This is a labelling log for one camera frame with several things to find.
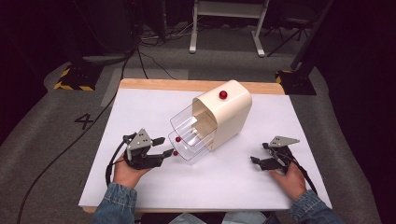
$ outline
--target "number 4 marking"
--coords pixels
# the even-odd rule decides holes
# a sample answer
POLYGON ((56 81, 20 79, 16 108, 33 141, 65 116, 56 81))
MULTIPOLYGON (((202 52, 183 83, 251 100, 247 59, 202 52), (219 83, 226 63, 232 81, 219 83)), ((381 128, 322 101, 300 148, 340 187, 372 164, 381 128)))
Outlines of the number 4 marking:
POLYGON ((85 128, 87 127, 87 124, 93 122, 93 120, 90 120, 90 116, 91 115, 87 113, 87 114, 79 117, 78 119, 76 119, 75 122, 84 123, 84 125, 82 126, 82 130, 85 130, 85 128))

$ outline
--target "metal stand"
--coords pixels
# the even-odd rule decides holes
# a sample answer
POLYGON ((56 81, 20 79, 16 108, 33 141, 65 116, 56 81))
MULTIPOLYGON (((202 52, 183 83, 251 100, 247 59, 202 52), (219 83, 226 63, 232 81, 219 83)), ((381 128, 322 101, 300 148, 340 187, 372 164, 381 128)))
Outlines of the metal stand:
POLYGON ((195 0, 190 53, 196 52, 198 15, 206 15, 259 19, 256 31, 252 31, 251 35, 253 37, 258 55, 263 57, 264 50, 262 49, 262 43, 260 42, 259 34, 260 30, 262 29, 262 22, 264 21, 265 13, 267 11, 268 2, 268 0, 265 0, 263 4, 258 5, 195 0))

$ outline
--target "person's left hand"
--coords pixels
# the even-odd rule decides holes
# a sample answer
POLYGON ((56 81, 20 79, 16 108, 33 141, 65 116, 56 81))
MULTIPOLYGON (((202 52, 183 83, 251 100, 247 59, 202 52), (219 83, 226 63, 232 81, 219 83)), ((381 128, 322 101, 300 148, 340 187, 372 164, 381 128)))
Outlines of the person's left hand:
POLYGON ((136 170, 130 167, 126 161, 124 161, 123 154, 117 159, 116 168, 114 170, 113 182, 123 185, 124 187, 133 189, 137 182, 139 182, 140 177, 150 171, 146 170, 136 170))

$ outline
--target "wooden table edge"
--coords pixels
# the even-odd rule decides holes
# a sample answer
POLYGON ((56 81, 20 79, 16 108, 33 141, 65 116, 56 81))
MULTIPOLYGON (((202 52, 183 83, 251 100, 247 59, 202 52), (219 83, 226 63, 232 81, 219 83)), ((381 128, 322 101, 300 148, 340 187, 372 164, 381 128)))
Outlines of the wooden table edge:
MULTIPOLYGON (((226 81, 125 78, 120 89, 210 91, 226 81)), ((285 95, 278 83, 240 82, 252 94, 285 95)))

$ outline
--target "clear plastic container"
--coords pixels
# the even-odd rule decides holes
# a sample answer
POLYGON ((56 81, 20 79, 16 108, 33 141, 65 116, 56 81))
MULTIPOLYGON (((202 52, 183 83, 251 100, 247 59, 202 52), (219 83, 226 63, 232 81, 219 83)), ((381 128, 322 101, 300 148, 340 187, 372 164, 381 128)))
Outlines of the clear plastic container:
POLYGON ((196 101, 171 118, 171 124, 174 131, 169 140, 187 164, 196 163, 210 151, 217 123, 201 102, 196 101))

